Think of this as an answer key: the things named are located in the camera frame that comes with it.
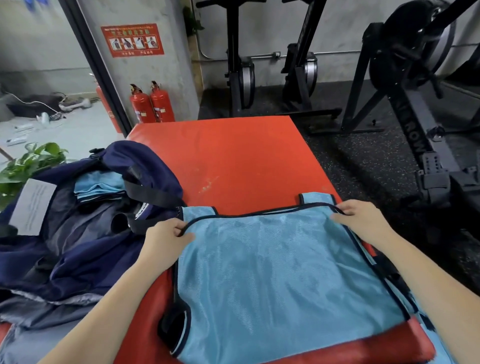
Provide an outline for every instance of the red fire extinguisher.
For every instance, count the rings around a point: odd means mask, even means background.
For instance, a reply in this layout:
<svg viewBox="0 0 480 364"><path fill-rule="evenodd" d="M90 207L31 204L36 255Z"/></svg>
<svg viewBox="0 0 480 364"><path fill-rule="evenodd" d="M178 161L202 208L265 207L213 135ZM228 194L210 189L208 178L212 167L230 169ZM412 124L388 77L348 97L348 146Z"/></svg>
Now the red fire extinguisher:
<svg viewBox="0 0 480 364"><path fill-rule="evenodd" d="M148 95L144 94L137 85L131 84L130 86L132 86L130 102L137 115L138 122L144 124L156 122L155 113Z"/></svg>
<svg viewBox="0 0 480 364"><path fill-rule="evenodd" d="M105 95L103 94L102 88L100 87L100 85L98 84L98 81L96 79L95 79L95 84L96 84L96 93L97 93L98 97L100 98L100 101L102 101L103 107L107 111L107 114L110 117L110 120L112 120L112 124L115 127L115 130L117 131L117 133L122 134L121 129L119 127L119 123L118 123L117 119L115 118L115 116L113 115L113 111L110 108L110 105L108 104L107 99L105 98Z"/></svg>
<svg viewBox="0 0 480 364"><path fill-rule="evenodd" d="M162 90L155 81L152 81L152 93L150 94L153 109L155 110L158 122L174 122L175 114L173 113L172 104L168 92Z"/></svg>

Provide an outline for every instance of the person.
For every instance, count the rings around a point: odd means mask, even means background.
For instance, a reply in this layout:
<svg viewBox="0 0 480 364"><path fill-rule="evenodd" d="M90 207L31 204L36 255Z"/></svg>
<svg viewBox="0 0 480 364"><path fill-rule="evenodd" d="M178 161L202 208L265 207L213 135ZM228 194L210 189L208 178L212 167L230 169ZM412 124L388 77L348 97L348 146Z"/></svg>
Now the person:
<svg viewBox="0 0 480 364"><path fill-rule="evenodd" d="M331 219L351 228L395 264L458 364L477 363L480 298L396 234L373 204L350 200L338 208L346 215ZM192 233L178 237L185 226L171 219L150 228L137 262L39 364L112 363L143 296L194 240Z"/></svg>

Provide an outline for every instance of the red sign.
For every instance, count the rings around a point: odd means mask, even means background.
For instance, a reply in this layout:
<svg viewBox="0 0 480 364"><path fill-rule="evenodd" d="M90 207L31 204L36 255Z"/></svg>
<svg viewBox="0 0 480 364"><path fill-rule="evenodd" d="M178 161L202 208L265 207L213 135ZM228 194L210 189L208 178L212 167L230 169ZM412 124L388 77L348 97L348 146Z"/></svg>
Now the red sign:
<svg viewBox="0 0 480 364"><path fill-rule="evenodd" d="M165 54L155 23L103 26L102 32L114 58Z"/></svg>

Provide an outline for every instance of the concrete wall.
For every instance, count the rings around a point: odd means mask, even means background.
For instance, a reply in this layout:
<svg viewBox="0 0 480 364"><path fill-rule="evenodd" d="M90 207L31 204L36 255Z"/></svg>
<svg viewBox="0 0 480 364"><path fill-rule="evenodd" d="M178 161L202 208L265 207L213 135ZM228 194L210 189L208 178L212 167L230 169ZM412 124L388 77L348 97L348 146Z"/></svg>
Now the concrete wall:
<svg viewBox="0 0 480 364"><path fill-rule="evenodd" d="M145 92L156 80L170 95L177 121L195 120L199 103L179 0L79 0L115 88L132 123L130 84ZM101 26L156 23L165 55L113 58Z"/></svg>
<svg viewBox="0 0 480 364"><path fill-rule="evenodd" d="M21 0L0 0L0 83L10 92L94 92L89 73L58 0L35 12Z"/></svg>
<svg viewBox="0 0 480 364"><path fill-rule="evenodd" d="M329 0L326 4L311 51L336 52L361 49L363 32L369 23L385 21L404 0ZM480 42L480 22L470 22L477 11L474 5L459 20L456 44ZM267 3L246 3L240 8L240 55L251 56L281 51L298 40L307 5L302 1L283 4L280 0ZM199 40L204 54L211 58L225 58L227 49L226 11L218 6L195 10L206 28ZM458 67L472 53L474 47L451 51L450 60L442 72ZM319 55L319 82L352 80L359 53ZM258 85L280 85L285 75L280 73L285 59L279 61L255 60ZM227 63L203 62L205 88L226 87L223 77Z"/></svg>

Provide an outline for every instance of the black rubber floor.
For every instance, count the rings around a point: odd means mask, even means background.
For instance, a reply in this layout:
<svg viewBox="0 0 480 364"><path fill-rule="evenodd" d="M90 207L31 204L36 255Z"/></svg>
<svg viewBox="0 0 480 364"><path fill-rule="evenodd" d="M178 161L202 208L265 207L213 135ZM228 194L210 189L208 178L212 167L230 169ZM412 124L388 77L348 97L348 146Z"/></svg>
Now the black rubber floor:
<svg viewBox="0 0 480 364"><path fill-rule="evenodd" d="M318 84L312 100L316 108L344 108L351 82ZM255 103L245 116L274 115L284 112L280 86L257 88ZM480 107L480 100L444 88L445 97L437 100L432 87L422 92L438 121L446 125L466 124ZM365 82L359 106L373 95L370 82ZM204 92L199 119L228 117L228 90ZM374 202L394 229L414 243L455 278L480 294L480 245L471 242L450 242L445 245L426 243L424 216L400 208L400 199L416 194L414 171L418 169L405 137L387 100L367 117L386 128L382 133L311 136L304 127L313 119L295 121L305 141L317 157L342 199ZM480 134L448 136L450 147L460 165L476 164L475 151L480 148Z"/></svg>

